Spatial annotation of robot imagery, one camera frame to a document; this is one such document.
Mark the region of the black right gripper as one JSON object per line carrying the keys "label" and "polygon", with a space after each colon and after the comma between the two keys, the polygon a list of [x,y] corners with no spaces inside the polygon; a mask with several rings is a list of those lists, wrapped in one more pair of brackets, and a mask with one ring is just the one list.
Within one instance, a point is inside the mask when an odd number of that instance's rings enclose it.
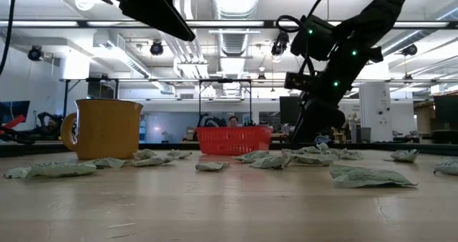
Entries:
{"label": "black right gripper", "polygon": [[336,106],[358,76],[357,61],[329,61],[322,72],[313,71],[312,63],[305,74],[306,90],[296,97],[296,121],[291,133],[292,143],[313,142],[321,131],[330,127],[342,127],[346,121],[344,113]]}

